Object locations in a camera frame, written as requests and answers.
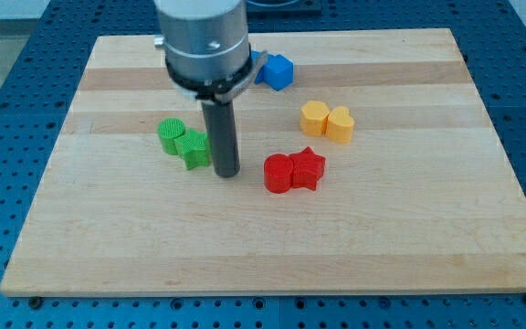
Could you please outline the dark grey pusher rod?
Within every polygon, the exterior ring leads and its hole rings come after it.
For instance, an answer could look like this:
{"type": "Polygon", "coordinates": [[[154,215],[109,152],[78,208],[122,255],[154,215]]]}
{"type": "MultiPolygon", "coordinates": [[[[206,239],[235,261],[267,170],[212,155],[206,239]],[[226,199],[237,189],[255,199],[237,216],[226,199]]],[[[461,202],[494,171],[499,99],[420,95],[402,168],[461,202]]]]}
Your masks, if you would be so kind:
{"type": "Polygon", "coordinates": [[[240,170],[233,103],[202,102],[201,108],[215,173],[224,178],[233,177],[240,170]]]}

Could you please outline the blue block behind arm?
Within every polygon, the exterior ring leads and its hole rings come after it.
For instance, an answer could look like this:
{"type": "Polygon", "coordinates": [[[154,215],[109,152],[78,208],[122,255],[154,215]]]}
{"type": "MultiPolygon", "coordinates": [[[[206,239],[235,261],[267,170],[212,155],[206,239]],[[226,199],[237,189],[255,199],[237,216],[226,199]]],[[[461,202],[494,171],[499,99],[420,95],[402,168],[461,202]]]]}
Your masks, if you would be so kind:
{"type": "Polygon", "coordinates": [[[264,81],[264,67],[268,63],[270,54],[264,51],[251,51],[251,61],[252,61],[252,72],[254,84],[260,84],[264,81]]]}

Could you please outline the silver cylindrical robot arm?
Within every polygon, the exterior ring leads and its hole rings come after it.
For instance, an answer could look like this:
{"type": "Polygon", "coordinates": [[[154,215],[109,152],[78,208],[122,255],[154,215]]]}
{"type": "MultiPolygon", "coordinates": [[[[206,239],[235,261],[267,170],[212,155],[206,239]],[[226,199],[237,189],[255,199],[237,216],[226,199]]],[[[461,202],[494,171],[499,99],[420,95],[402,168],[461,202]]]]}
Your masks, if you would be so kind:
{"type": "Polygon", "coordinates": [[[244,0],[154,0],[164,62],[174,85],[198,101],[221,177],[240,170],[233,101],[268,62],[254,56],[244,0]]]}

